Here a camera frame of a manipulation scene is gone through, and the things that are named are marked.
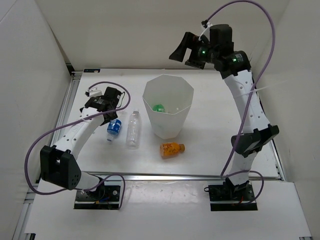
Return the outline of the blue label clear plastic bottle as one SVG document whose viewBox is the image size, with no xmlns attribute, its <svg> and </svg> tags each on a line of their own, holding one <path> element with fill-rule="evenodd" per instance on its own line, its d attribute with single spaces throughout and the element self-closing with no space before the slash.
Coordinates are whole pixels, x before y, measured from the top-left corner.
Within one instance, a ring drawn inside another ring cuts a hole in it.
<svg viewBox="0 0 320 240">
<path fill-rule="evenodd" d="M 122 128 L 122 121 L 120 119 L 116 118 L 109 122 L 108 127 L 106 129 L 107 131 L 106 139 L 109 143 L 112 143 L 113 140 L 115 140 L 118 137 L 121 131 L 121 128 Z"/>
</svg>

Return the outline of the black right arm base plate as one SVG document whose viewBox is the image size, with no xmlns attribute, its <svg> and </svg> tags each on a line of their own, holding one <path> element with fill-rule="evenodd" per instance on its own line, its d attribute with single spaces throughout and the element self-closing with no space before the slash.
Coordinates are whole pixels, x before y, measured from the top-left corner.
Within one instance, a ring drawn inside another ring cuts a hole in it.
<svg viewBox="0 0 320 240">
<path fill-rule="evenodd" d="M 226 185 L 208 185 L 204 191 L 209 194 L 211 212 L 257 211 L 255 193 L 251 184 L 245 190 L 231 194 Z"/>
</svg>

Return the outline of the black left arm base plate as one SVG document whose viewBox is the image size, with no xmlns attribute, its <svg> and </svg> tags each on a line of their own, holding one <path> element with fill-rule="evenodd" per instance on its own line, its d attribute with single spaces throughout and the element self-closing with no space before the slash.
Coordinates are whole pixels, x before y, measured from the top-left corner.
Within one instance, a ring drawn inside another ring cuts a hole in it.
<svg viewBox="0 0 320 240">
<path fill-rule="evenodd" d="M 105 181 L 98 193 L 76 191 L 75 210 L 118 210 L 121 203 L 123 184 L 120 180 Z"/>
</svg>

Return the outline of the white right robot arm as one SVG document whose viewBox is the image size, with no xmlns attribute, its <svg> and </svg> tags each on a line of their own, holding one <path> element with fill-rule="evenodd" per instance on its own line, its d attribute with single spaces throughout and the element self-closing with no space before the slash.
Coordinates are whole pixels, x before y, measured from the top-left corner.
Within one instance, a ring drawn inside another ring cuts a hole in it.
<svg viewBox="0 0 320 240">
<path fill-rule="evenodd" d="M 279 127 L 267 119 L 255 92 L 248 56 L 242 50 L 234 50 L 232 36 L 233 30 L 228 24 L 210 26 L 209 37 L 186 32 L 169 59 L 183 62 L 186 51 L 190 50 L 185 64 L 198 69 L 212 64 L 233 96 L 241 124 L 239 133 L 231 138 L 232 157 L 226 162 L 231 169 L 224 193 L 230 200 L 236 200 L 249 183 L 254 159 L 279 133 Z"/>
</svg>

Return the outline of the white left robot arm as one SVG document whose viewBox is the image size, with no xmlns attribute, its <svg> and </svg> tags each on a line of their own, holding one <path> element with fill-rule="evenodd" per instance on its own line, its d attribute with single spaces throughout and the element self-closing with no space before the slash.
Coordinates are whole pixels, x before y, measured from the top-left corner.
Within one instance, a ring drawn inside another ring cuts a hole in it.
<svg viewBox="0 0 320 240">
<path fill-rule="evenodd" d="M 88 119 L 71 126 L 53 146 L 44 146 L 41 149 L 40 169 L 44 181 L 68 190 L 87 189 L 87 194 L 93 200 L 103 198 L 105 188 L 99 184 L 100 178 L 81 171 L 77 158 L 94 131 L 117 118 L 115 112 L 91 116 L 115 110 L 121 95 L 122 93 L 113 87 L 107 87 L 104 94 L 100 90 L 89 92 L 89 99 L 80 109 L 79 116 L 80 119 Z"/>
</svg>

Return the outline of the green plastic soda bottle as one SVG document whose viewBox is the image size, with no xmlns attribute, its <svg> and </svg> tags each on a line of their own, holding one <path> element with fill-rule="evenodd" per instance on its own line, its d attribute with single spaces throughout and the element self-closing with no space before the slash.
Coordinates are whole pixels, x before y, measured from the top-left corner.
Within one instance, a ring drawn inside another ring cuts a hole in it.
<svg viewBox="0 0 320 240">
<path fill-rule="evenodd" d="M 162 104 L 156 104 L 153 106 L 152 110 L 154 112 L 159 112 L 159 113 L 165 113 L 166 110 L 165 110 L 165 107 L 162 105 Z"/>
</svg>

